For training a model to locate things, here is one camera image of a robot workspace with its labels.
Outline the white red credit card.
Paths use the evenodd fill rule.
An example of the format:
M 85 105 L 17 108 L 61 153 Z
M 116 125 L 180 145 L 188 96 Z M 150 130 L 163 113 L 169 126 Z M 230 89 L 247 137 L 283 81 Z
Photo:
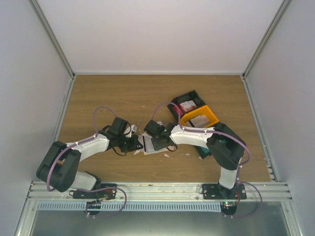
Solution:
M 143 141 L 144 141 L 144 151 L 146 153 L 151 153 L 155 151 L 151 136 L 143 136 Z

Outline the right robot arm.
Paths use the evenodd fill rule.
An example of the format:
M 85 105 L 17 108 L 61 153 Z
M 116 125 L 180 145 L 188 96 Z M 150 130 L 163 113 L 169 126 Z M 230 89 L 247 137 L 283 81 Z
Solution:
M 249 150 L 246 143 L 227 125 L 219 123 L 210 128 L 196 128 L 169 123 L 163 126 L 150 120 L 144 131 L 152 137 L 155 150 L 178 145 L 208 149 L 221 167 L 218 194 L 223 199 L 229 199 L 235 194 L 241 160 Z

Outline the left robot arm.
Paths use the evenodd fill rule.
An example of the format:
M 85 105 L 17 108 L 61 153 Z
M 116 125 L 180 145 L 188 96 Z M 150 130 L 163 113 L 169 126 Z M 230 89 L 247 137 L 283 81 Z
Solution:
M 125 156 L 128 152 L 142 149 L 136 129 L 135 125 L 116 117 L 111 125 L 88 138 L 73 143 L 55 141 L 39 165 L 36 177 L 46 183 L 49 192 L 78 189 L 95 199 L 101 194 L 101 186 L 93 174 L 78 171 L 79 163 L 108 150 Z

